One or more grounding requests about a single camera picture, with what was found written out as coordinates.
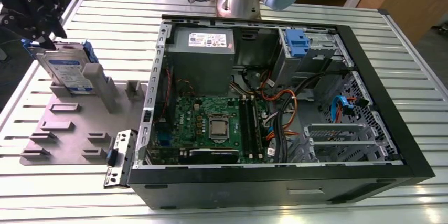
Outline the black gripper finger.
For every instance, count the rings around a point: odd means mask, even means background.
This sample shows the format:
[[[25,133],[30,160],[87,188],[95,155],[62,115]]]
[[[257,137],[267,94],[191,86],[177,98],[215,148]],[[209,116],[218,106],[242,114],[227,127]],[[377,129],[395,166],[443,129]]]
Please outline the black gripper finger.
[[[50,30],[58,37],[67,38],[67,33],[62,25],[62,16],[66,11],[66,0],[51,0],[51,12],[47,17]]]
[[[55,50],[55,44],[50,38],[57,32],[55,23],[47,18],[35,18],[21,14],[3,3],[2,29],[17,34],[22,39],[38,42],[45,49]]]

